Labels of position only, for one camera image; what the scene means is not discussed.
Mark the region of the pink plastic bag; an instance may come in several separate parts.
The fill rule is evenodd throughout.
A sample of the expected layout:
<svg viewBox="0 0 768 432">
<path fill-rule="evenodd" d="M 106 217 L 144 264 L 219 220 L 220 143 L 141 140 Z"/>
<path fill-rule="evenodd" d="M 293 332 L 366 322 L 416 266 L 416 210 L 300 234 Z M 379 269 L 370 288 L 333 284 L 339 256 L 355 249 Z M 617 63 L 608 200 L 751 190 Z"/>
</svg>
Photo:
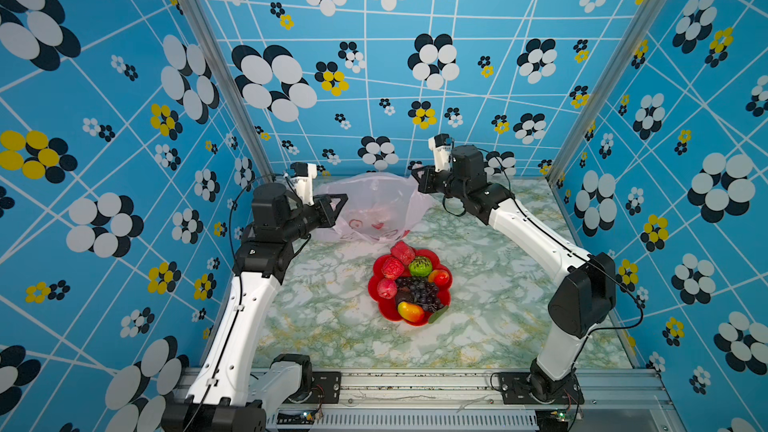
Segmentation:
<svg viewBox="0 0 768 432">
<path fill-rule="evenodd" d="M 326 181 L 317 192 L 348 197 L 336 224 L 313 233 L 320 242 L 393 244 L 404 239 L 436 205 L 432 196 L 418 191 L 415 179 L 386 172 Z"/>
</svg>

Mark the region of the small red orange fruit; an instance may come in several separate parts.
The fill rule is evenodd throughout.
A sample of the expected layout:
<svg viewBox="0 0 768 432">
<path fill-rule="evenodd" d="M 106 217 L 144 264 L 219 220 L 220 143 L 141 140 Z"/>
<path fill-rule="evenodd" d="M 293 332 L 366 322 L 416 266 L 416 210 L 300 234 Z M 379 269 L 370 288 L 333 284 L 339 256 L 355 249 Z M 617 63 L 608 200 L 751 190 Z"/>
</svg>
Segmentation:
<svg viewBox="0 0 768 432">
<path fill-rule="evenodd" d="M 434 269 L 427 277 L 427 281 L 440 290 L 448 289 L 452 285 L 452 275 L 445 269 Z"/>
</svg>

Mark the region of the red flower-shaped plate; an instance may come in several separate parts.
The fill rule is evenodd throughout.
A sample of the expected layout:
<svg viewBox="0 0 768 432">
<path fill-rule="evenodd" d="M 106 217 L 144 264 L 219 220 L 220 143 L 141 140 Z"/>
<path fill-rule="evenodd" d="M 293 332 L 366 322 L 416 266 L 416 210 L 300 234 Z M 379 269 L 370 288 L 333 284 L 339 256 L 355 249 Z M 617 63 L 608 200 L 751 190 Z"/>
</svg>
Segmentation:
<svg viewBox="0 0 768 432">
<path fill-rule="evenodd" d="M 428 249 L 417 249 L 417 250 L 415 250 L 415 252 L 416 252 L 416 256 L 428 257 L 432 261 L 433 270 L 434 269 L 445 269 L 445 270 L 448 270 L 450 272 L 450 270 L 444 264 L 441 263 L 441 260 L 439 259 L 439 257 L 434 252 L 432 252 L 431 250 L 428 250 Z M 381 267 L 383 265 L 383 262 L 388 257 L 390 257 L 390 256 L 392 256 L 392 255 L 391 254 L 386 254 L 386 255 L 380 256 L 374 262 L 374 265 L 373 265 L 373 275 L 372 275 L 372 277 L 370 278 L 370 280 L 368 282 L 368 293 L 369 293 L 370 297 L 378 304 L 379 312 L 387 320 L 394 321 L 394 322 L 404 321 L 405 323 L 407 323 L 409 325 L 412 325 L 412 326 L 426 325 L 427 323 L 429 323 L 428 322 L 428 318 L 430 317 L 430 315 L 432 313 L 425 312 L 425 320 L 423 322 L 421 322 L 421 323 L 410 323 L 410 322 L 407 322 L 407 321 L 403 320 L 400 317 L 400 315 L 398 314 L 397 305 L 395 304 L 395 300 L 394 299 L 381 300 L 381 299 L 379 299 L 377 297 L 376 285 L 377 285 L 377 283 L 381 279 L 385 278 L 381 274 Z M 404 274 L 402 276 L 403 277 L 411 276 L 410 273 L 409 273 L 408 266 L 405 266 L 405 272 L 404 272 Z M 439 297 L 447 302 L 446 306 L 449 306 L 451 304 L 451 294 L 450 294 L 451 286 L 448 289 L 445 289 L 445 290 L 440 290 L 439 289 L 440 290 Z"/>
</svg>

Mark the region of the yellow red mango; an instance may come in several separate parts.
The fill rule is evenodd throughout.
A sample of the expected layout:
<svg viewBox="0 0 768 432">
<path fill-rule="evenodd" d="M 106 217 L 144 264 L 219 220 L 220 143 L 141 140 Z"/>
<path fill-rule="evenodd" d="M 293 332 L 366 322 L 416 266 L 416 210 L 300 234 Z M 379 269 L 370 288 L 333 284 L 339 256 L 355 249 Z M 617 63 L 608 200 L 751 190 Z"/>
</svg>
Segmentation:
<svg viewBox="0 0 768 432">
<path fill-rule="evenodd" d="M 403 320 L 410 323 L 421 323 L 425 320 L 425 311 L 418 304 L 403 301 L 397 305 L 397 311 Z"/>
</svg>

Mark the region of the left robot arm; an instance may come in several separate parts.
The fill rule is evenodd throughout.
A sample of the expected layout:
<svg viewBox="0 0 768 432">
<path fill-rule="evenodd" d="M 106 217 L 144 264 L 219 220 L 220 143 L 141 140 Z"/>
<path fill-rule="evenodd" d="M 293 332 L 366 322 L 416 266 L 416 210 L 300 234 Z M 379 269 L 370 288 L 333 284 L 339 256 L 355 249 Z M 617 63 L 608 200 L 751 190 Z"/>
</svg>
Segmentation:
<svg viewBox="0 0 768 432">
<path fill-rule="evenodd" d="M 234 254 L 230 298 L 213 344 L 186 397 L 161 419 L 165 431 L 263 431 L 287 400 L 312 390 L 312 363 L 282 354 L 266 373 L 252 375 L 257 335 L 282 287 L 294 244 L 316 229 L 331 228 L 346 205 L 345 194 L 314 195 L 310 179 L 293 186 L 267 183 L 253 191 L 253 221 Z"/>
</svg>

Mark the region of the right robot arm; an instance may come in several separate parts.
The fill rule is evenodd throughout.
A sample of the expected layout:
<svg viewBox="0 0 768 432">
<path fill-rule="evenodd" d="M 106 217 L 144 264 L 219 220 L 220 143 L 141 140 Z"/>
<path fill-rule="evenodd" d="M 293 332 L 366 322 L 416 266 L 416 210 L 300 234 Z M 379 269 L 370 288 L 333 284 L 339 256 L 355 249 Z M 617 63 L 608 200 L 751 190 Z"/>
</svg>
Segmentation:
<svg viewBox="0 0 768 432">
<path fill-rule="evenodd" d="M 535 259 L 556 287 L 548 303 L 552 325 L 527 379 L 532 398 L 551 404 L 575 383 L 575 365 L 587 340 L 608 328 L 604 322 L 623 287 L 615 263 L 609 255 L 591 254 L 547 226 L 516 198 L 509 184 L 489 181 L 484 150 L 456 146 L 446 134 L 432 138 L 429 148 L 433 164 L 410 172 L 418 191 L 459 200 L 464 213 Z"/>
</svg>

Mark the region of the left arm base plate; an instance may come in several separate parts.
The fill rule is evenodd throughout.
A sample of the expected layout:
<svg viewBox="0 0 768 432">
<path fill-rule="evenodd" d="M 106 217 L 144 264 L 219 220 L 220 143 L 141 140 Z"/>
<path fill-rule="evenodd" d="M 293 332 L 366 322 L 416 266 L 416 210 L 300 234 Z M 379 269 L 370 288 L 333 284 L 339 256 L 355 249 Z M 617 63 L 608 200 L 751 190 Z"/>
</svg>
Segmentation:
<svg viewBox="0 0 768 432">
<path fill-rule="evenodd" d="M 338 404 L 342 385 L 340 371 L 313 372 L 311 384 L 306 392 L 297 392 L 289 396 L 286 405 L 324 405 Z"/>
</svg>

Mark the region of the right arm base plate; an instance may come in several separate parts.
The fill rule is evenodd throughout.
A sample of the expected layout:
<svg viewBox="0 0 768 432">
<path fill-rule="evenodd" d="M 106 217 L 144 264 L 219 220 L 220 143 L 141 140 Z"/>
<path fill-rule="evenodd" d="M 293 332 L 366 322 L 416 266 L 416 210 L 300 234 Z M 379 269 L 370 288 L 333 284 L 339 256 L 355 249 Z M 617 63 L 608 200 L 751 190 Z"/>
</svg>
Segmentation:
<svg viewBox="0 0 768 432">
<path fill-rule="evenodd" d="M 584 404 L 584 396 L 574 373 L 558 381 L 543 374 L 523 372 L 495 373 L 493 386 L 505 405 L 576 406 Z"/>
</svg>

